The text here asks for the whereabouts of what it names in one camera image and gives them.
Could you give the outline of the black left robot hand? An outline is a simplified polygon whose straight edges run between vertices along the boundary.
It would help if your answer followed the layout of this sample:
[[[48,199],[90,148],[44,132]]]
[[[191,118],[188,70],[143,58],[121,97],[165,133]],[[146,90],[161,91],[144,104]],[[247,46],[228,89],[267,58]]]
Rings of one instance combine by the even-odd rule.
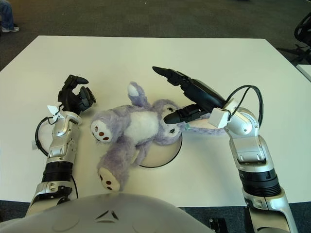
[[[58,102],[62,103],[63,111],[79,115],[96,103],[96,99],[88,87],[81,86],[77,95],[73,93],[73,89],[79,84],[88,84],[88,80],[74,75],[69,75],[65,80],[64,86],[58,94]]]

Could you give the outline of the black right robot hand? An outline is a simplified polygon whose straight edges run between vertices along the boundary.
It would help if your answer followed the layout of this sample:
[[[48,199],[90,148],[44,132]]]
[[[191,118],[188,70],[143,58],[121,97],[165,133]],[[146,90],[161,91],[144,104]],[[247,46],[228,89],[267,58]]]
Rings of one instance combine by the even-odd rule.
[[[200,80],[190,78],[179,71],[169,68],[153,66],[152,69],[157,74],[167,78],[170,84],[180,86],[183,94],[194,102],[194,104],[166,115],[163,118],[166,124],[194,121],[204,114],[211,113],[214,108],[222,109],[226,104],[226,100],[223,97]]]

